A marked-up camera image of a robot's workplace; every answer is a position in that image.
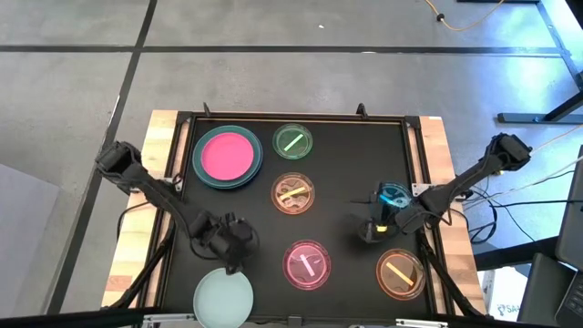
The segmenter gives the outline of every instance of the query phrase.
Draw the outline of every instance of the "gray floor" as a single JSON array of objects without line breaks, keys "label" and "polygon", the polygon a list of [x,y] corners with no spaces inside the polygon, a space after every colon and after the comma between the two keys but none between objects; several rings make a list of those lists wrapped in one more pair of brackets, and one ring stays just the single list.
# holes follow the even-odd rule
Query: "gray floor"
[{"label": "gray floor", "polygon": [[[583,32],[562,2],[545,1],[583,69]],[[465,26],[491,5],[435,0]],[[0,0],[0,44],[133,45],[148,1]],[[424,1],[159,0],[147,45],[554,46],[533,5],[503,5],[476,29],[435,23]],[[128,54],[0,53],[0,163],[60,187],[15,314],[42,311],[62,247],[128,66]],[[546,112],[577,92],[560,58],[378,54],[144,54],[118,139],[141,146],[152,109],[370,113],[444,118],[455,169],[473,165],[490,138],[516,133],[537,146],[570,127],[502,126],[501,111]],[[521,186],[573,160],[583,134],[541,150],[492,192]],[[500,201],[565,198],[570,178]],[[102,183],[64,311],[98,308],[126,198]],[[512,208],[534,238],[557,233],[564,206]],[[489,209],[470,210],[472,226]],[[505,213],[489,246],[528,241]]]}]

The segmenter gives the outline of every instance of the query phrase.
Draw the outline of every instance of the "yellow stick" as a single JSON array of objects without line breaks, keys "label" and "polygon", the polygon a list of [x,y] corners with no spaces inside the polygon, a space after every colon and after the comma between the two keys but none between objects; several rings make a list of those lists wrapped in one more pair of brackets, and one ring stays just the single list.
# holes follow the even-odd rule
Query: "yellow stick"
[{"label": "yellow stick", "polygon": [[404,275],[404,273],[402,273],[399,269],[395,268],[394,265],[392,265],[390,262],[387,262],[386,266],[389,267],[389,269],[393,270],[393,272],[396,273],[399,277],[401,277],[401,279],[407,282],[409,286],[414,285],[414,282],[411,279],[409,279],[409,277]]},{"label": "yellow stick", "polygon": [[296,190],[292,190],[290,192],[284,193],[283,195],[280,196],[280,200],[285,200],[286,198],[288,198],[290,196],[293,196],[293,195],[295,195],[297,193],[300,193],[300,192],[302,192],[304,190],[306,190],[305,187],[299,187]]}]

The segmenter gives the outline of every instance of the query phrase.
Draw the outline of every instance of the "light blue dish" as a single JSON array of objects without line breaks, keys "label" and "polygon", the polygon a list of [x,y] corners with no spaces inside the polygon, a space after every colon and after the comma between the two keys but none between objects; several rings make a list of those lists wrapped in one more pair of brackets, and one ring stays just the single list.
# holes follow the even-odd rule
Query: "light blue dish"
[{"label": "light blue dish", "polygon": [[253,289],[241,272],[227,275],[224,268],[213,270],[200,280],[192,305],[204,328],[237,328],[251,313]]}]

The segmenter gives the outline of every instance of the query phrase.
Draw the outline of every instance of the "pink plate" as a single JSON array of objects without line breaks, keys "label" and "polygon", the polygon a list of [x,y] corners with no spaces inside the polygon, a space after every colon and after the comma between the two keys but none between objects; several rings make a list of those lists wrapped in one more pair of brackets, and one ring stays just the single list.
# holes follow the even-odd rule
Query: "pink plate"
[{"label": "pink plate", "polygon": [[200,155],[207,174],[223,181],[239,178],[252,162],[253,146],[247,138],[234,132],[221,133],[209,140]]}]

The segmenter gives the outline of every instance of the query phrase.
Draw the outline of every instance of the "wooden board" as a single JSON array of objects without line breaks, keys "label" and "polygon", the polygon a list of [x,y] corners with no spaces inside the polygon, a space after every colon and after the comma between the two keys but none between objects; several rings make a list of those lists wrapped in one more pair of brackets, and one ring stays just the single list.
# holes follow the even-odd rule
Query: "wooden board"
[{"label": "wooden board", "polygon": [[[154,110],[152,112],[142,149],[142,164],[155,178],[162,178],[164,175],[177,115],[178,112],[175,110]],[[431,182],[446,183],[453,179],[455,174],[445,137],[444,124],[441,118],[420,117],[420,119]],[[179,172],[179,164],[181,163],[185,148],[186,128],[186,125],[184,125],[179,134],[179,146],[173,174]],[[411,128],[409,137],[414,158],[415,176],[417,180],[421,180],[419,154],[416,151],[416,140]],[[143,195],[132,195],[129,198],[128,207],[139,204],[142,201],[144,201]],[[461,210],[461,205],[454,204],[453,208]],[[150,236],[153,231],[155,215],[156,210],[151,205],[143,206],[126,215],[107,280],[107,286],[102,300],[103,306],[115,302],[143,268],[148,252]],[[452,275],[452,278],[462,293],[472,302],[476,309],[484,313],[484,301],[477,279],[476,264],[466,231],[465,221],[458,214],[452,213],[452,216],[453,224],[451,227],[444,224],[440,227],[447,270]],[[168,221],[168,214],[164,216],[164,219]],[[444,313],[445,306],[441,283],[435,273],[433,276],[438,312]],[[154,271],[150,279],[146,301],[147,305],[153,305],[154,303],[158,279],[159,268]]]}]

